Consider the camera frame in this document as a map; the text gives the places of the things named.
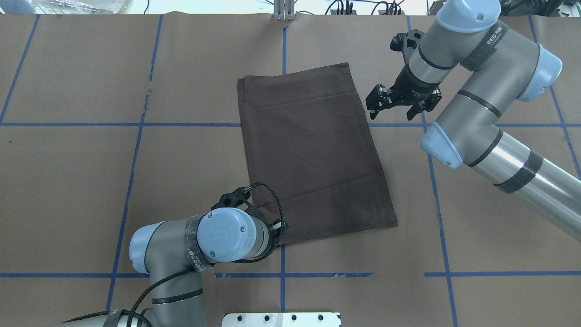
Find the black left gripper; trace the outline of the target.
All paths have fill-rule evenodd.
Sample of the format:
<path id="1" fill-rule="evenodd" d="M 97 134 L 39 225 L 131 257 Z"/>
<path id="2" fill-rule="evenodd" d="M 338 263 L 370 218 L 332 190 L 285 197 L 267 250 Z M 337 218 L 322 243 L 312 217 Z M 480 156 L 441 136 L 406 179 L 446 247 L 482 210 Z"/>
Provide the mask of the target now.
<path id="1" fill-rule="evenodd" d="M 250 203 L 251 193 L 258 187 L 264 187 L 273 196 L 276 206 L 278 207 L 279 217 L 273 222 L 267 222 L 263 214 L 259 213 L 259 210 Z M 281 245 L 282 236 L 288 230 L 288 224 L 285 221 L 284 210 L 282 207 L 281 200 L 277 194 L 268 186 L 267 184 L 250 184 L 242 188 L 236 188 L 230 193 L 223 194 L 217 203 L 211 206 L 211 209 L 218 208 L 239 208 L 240 206 L 245 206 L 243 211 L 249 214 L 251 217 L 259 219 L 266 224 L 270 236 L 272 238 L 271 248 L 278 248 Z"/>

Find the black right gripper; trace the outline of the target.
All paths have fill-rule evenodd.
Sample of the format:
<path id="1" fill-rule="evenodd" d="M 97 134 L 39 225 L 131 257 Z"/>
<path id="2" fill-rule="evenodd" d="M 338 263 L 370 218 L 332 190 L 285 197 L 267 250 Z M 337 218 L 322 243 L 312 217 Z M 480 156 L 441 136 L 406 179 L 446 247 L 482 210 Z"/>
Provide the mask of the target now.
<path id="1" fill-rule="evenodd" d="M 390 49 L 401 52 L 404 68 L 400 71 L 394 85 L 388 88 L 377 84 L 366 97 L 366 110 L 370 120 L 375 120 L 382 111 L 395 106 L 409 106 L 407 120 L 411 121 L 417 114 L 431 112 L 442 99 L 439 84 L 431 84 L 417 78 L 409 68 L 409 59 L 419 49 L 425 33 L 420 30 L 409 30 L 397 33 L 390 43 Z"/>

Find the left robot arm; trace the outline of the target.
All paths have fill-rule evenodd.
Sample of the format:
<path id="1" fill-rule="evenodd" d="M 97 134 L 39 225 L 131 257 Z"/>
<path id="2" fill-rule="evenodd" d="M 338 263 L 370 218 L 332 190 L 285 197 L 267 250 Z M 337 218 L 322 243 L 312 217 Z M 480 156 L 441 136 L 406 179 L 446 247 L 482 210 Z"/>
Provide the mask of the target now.
<path id="1" fill-rule="evenodd" d="M 274 198 L 279 217 L 267 222 L 250 202 L 257 187 Z M 223 194 L 210 211 L 179 221 L 139 228 L 129 242 L 129 259 L 151 284 L 128 310 L 82 315 L 62 327 L 205 327 L 201 273 L 218 263 L 249 264 L 270 256 L 288 224 L 281 201 L 265 183 Z"/>

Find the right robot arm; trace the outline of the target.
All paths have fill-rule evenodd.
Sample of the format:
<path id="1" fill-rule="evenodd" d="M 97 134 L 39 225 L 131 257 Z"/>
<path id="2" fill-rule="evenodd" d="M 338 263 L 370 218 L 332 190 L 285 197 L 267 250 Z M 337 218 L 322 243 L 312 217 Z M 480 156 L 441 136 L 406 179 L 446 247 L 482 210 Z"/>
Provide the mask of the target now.
<path id="1" fill-rule="evenodd" d="M 390 49 L 404 66 L 394 85 L 366 97 L 371 119 L 408 106 L 412 120 L 441 100 L 440 84 L 458 65 L 471 72 L 421 139 L 450 169 L 473 168 L 500 191 L 527 201 L 580 240 L 580 180 L 510 136 L 496 123 L 514 101 L 533 101 L 559 76 L 560 58 L 499 20 L 498 0 L 448 0 L 426 33 L 396 34 Z"/>

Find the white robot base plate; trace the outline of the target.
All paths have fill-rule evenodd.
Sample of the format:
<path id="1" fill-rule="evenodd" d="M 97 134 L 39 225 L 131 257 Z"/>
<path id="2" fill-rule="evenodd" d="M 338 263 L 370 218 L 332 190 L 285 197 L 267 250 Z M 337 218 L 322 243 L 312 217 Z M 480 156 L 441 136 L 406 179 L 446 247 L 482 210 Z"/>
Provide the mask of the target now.
<path id="1" fill-rule="evenodd" d="M 222 327 L 340 327 L 335 312 L 260 312 L 227 314 Z"/>

